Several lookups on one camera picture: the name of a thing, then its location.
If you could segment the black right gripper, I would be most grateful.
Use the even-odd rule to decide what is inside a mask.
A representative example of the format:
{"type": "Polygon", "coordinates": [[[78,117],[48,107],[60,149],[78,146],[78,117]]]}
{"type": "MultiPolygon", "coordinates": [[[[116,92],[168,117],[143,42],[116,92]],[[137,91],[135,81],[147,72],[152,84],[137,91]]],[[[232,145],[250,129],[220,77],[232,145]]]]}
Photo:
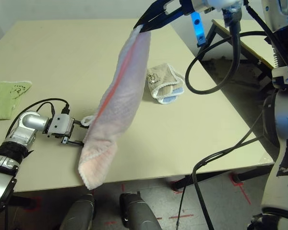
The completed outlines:
{"type": "Polygon", "coordinates": [[[181,8],[166,14],[166,5],[169,2],[169,0],[156,0],[153,2],[137,21],[134,28],[143,25],[142,33],[156,30],[171,23],[182,15],[189,15],[195,12],[192,0],[180,0],[181,8]]]}

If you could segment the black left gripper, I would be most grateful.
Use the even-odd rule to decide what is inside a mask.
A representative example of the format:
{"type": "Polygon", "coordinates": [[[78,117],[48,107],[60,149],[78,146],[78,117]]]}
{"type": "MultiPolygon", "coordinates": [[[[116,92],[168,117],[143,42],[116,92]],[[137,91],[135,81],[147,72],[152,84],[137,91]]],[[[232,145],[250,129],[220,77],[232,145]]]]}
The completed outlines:
{"type": "Polygon", "coordinates": [[[61,143],[62,144],[69,144],[69,145],[76,145],[76,146],[83,146],[84,143],[82,141],[71,141],[70,137],[72,136],[74,125],[78,125],[81,128],[88,129],[89,126],[83,125],[81,121],[75,120],[71,118],[62,137],[61,143]]]}

